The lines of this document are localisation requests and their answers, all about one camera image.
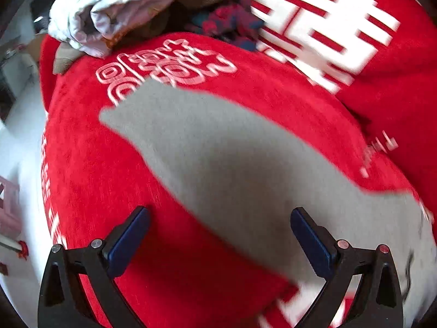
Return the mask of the red wedding quilt roll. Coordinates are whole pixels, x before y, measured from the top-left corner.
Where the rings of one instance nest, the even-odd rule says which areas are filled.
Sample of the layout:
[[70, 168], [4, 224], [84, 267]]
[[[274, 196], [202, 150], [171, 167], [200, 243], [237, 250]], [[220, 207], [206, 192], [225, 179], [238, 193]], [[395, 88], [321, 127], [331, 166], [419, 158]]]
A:
[[335, 164], [436, 210], [436, 26], [415, 0], [251, 0], [258, 51], [329, 105]]

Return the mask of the white patterned folded blanket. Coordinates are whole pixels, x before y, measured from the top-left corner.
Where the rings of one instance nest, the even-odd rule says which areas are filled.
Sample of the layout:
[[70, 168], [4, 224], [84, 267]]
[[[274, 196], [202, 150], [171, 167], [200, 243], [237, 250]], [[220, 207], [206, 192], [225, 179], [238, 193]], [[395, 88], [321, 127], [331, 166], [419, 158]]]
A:
[[128, 33], [142, 38], [158, 35], [175, 1], [188, 8], [207, 7], [223, 0], [55, 0], [48, 33], [60, 41], [53, 74], [63, 75], [83, 55], [107, 57]]

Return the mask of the grey knit sweater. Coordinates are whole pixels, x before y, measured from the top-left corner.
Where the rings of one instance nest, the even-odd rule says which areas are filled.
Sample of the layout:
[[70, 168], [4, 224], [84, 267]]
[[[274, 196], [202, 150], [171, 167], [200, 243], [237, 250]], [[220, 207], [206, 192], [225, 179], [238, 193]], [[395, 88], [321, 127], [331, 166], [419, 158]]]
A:
[[423, 205], [329, 104], [286, 96], [279, 124], [222, 96], [148, 80], [99, 119], [197, 220], [297, 286], [274, 304], [287, 323], [297, 324], [322, 286], [290, 230], [292, 208], [304, 207], [335, 237], [391, 249], [410, 327], [436, 298], [436, 243]]

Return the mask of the red wedding bed cover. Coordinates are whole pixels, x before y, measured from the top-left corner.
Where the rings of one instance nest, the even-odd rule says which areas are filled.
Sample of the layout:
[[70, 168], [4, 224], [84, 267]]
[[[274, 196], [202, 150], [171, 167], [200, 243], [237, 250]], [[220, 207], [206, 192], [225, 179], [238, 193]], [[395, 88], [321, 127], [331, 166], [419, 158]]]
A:
[[167, 192], [128, 141], [99, 119], [148, 80], [235, 101], [285, 124], [286, 92], [311, 98], [289, 81], [289, 67], [191, 33], [171, 33], [83, 56], [53, 75], [59, 43], [42, 45], [42, 94], [48, 109], [43, 194], [54, 239], [78, 248], [104, 237], [138, 205], [150, 231], [116, 283], [148, 327], [293, 327], [275, 308], [297, 286], [216, 235]]

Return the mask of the dark red blue garment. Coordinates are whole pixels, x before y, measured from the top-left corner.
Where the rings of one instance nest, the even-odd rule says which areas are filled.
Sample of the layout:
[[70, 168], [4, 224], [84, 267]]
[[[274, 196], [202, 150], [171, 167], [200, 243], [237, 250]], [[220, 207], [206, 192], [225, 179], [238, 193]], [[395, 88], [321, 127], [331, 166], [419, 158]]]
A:
[[252, 12], [252, 0], [224, 0], [202, 7], [184, 30], [253, 52], [263, 26], [264, 21]]

